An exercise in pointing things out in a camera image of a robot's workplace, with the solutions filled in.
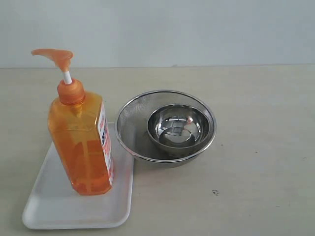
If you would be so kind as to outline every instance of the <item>white label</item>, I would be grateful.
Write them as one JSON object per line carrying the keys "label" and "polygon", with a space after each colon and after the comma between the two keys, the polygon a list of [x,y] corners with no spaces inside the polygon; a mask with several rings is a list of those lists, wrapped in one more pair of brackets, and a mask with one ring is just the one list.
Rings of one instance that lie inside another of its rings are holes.
{"label": "white label", "polygon": [[102,143],[102,148],[104,152],[104,158],[106,162],[107,172],[109,176],[110,185],[113,183],[114,173],[113,173],[113,158],[111,152],[111,142],[108,133],[107,120],[105,116],[104,103],[102,103],[102,107],[100,109],[97,130],[99,133],[100,141]]}

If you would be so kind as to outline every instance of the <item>mesh strainer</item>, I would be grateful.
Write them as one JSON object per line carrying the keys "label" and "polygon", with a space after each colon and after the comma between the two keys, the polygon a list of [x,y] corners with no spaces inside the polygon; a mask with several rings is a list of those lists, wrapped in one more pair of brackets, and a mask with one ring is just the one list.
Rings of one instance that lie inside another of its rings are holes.
{"label": "mesh strainer", "polygon": [[[174,158],[161,152],[149,138],[148,119],[152,112],[170,104],[195,107],[208,119],[210,135],[195,153],[182,158]],[[120,144],[135,158],[168,166],[185,164],[208,148],[216,134],[216,119],[208,106],[199,99],[179,91],[156,90],[143,93],[127,102],[119,111],[115,122],[115,133]]]}

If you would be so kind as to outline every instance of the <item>white wall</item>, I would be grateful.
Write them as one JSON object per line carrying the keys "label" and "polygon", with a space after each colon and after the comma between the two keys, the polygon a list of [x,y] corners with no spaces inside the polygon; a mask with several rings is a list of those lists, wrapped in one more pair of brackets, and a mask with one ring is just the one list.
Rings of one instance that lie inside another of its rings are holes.
{"label": "white wall", "polygon": [[314,0],[1,0],[0,67],[315,63]]}

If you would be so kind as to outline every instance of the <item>metal bowl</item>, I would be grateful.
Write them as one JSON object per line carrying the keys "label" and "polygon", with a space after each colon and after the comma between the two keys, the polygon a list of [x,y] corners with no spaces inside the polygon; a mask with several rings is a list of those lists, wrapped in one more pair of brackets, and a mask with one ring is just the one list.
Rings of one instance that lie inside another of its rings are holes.
{"label": "metal bowl", "polygon": [[148,120],[152,142],[174,158],[185,157],[202,147],[210,135],[210,121],[198,109],[172,104],[154,111]]}
{"label": "metal bowl", "polygon": [[[196,108],[209,122],[209,135],[202,142],[202,146],[181,158],[161,151],[154,145],[147,131],[148,120],[153,112],[174,104]],[[136,159],[161,164],[164,167],[175,167],[193,160],[210,146],[216,129],[216,119],[205,103],[189,94],[172,90],[150,91],[134,97],[121,108],[115,121],[117,139],[131,155]]]}

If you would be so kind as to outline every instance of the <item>white tray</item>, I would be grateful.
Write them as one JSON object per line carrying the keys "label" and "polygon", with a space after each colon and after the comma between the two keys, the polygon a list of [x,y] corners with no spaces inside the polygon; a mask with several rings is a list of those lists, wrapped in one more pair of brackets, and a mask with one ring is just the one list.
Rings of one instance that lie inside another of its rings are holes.
{"label": "white tray", "polygon": [[111,228],[124,223],[130,213],[133,157],[118,143],[114,124],[108,123],[112,140],[114,181],[109,192],[80,196],[65,174],[52,143],[39,171],[22,220],[30,229]]}

